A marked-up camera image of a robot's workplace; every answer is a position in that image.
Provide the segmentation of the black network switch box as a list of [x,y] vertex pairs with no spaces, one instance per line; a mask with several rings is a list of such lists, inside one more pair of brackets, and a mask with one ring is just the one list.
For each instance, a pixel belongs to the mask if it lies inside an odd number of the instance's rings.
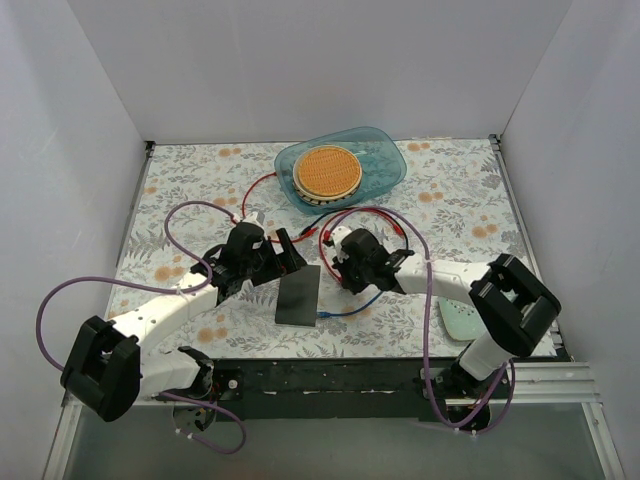
[[281,278],[275,312],[277,325],[313,328],[321,278],[319,265],[306,265]]

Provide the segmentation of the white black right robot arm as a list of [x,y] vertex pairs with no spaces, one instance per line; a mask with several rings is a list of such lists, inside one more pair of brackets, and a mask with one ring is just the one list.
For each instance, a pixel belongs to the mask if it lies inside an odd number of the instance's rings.
[[475,397],[513,358],[527,358],[561,312],[557,297],[518,258],[501,254],[489,263],[428,260],[412,250],[389,252],[368,230],[336,228],[325,241],[333,268],[353,294],[373,285],[403,295],[431,294],[473,306],[485,332],[431,381]]

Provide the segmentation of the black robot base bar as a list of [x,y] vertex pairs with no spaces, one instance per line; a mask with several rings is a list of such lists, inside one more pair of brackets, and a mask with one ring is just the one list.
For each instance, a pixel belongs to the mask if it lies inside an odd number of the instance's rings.
[[420,358],[218,360],[202,399],[242,420],[437,420]]

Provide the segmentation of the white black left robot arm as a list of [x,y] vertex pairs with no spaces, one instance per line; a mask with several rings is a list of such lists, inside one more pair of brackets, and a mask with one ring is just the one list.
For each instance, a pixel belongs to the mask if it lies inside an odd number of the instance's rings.
[[285,230],[277,236],[280,252],[260,226],[241,222],[225,243],[191,267],[173,293],[109,320],[94,316],[85,321],[64,366],[62,386],[106,422],[123,416],[138,398],[165,391],[193,400],[210,398],[213,359],[190,346],[160,355],[152,351],[246,283],[278,282],[278,324],[314,325],[321,269],[302,258]]

